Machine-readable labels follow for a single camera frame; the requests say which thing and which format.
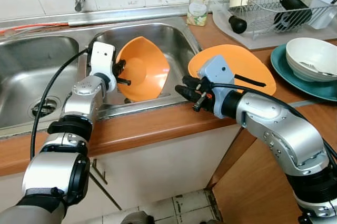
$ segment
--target soap dispenser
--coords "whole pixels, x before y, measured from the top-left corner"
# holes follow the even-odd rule
[[[190,0],[187,24],[205,26],[211,0]]]

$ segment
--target sink basin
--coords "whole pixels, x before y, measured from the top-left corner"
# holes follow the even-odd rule
[[[69,37],[46,36],[0,43],[0,128],[34,120],[42,93],[58,68],[78,52]],[[43,107],[42,120],[53,120],[76,82],[77,65],[56,80]]]
[[[34,115],[51,76],[71,56],[94,41],[112,44],[116,54],[131,39],[144,36],[165,54],[170,64],[162,93],[158,98],[131,102],[116,90],[109,93],[98,111],[98,119],[132,114],[186,102],[174,86],[188,74],[190,59],[201,51],[185,21],[180,17],[135,21],[99,26],[25,34],[24,38],[0,38],[0,137],[26,133],[32,129]],[[69,65],[56,80],[44,104],[44,117],[38,129],[57,120],[73,84],[88,74],[86,55]]]
[[[152,41],[164,53],[170,65],[170,72],[164,88],[158,98],[136,103],[127,99],[119,90],[113,92],[108,95],[106,101],[108,105],[113,105],[113,108],[105,105],[101,109],[102,117],[104,117],[105,109],[113,109],[114,115],[120,115],[185,101],[174,90],[174,87],[181,83],[184,75],[188,75],[187,66],[196,51],[192,48],[187,37],[178,28],[166,23],[140,23],[138,25],[117,27],[104,31],[97,34],[92,42],[99,41],[112,44],[116,48],[116,55],[118,55],[126,43],[139,36]]]

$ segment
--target wire rack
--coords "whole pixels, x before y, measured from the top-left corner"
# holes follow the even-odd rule
[[[302,8],[285,10],[280,0],[247,0],[248,4],[231,7],[228,10],[247,22],[246,32],[251,32],[253,39],[261,34],[295,31],[300,32],[302,27],[317,20],[322,14],[337,5],[325,7]],[[301,0],[309,6],[311,0]],[[229,5],[230,0],[223,0]]]

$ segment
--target black strap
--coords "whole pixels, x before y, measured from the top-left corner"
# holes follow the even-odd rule
[[[255,85],[255,86],[261,86],[261,87],[265,87],[266,86],[266,83],[258,82],[258,81],[252,80],[250,78],[243,77],[243,76],[241,76],[239,74],[235,74],[234,78],[242,80],[242,81],[245,81],[245,82],[247,82],[249,84],[252,84],[252,85]]]

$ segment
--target white cabinet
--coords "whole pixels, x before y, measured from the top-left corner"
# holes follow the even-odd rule
[[[0,177],[0,212],[16,205],[22,198],[23,173]]]
[[[99,156],[108,190],[128,209],[203,189],[239,128],[232,125]]]
[[[122,209],[205,188],[239,130],[238,125],[178,137],[97,157]],[[23,174],[0,177],[0,211],[22,197]],[[90,179],[86,197],[71,206],[63,223],[75,223],[118,211]]]
[[[104,186],[103,181],[98,176],[95,177]],[[79,204],[68,208],[67,215],[62,224],[93,219],[116,211],[118,209],[90,178],[86,197]]]
[[[0,177],[0,212],[16,205],[22,198],[23,173]],[[112,202],[89,179],[88,193],[78,204],[68,208],[66,218],[62,223],[75,223],[118,211]]]

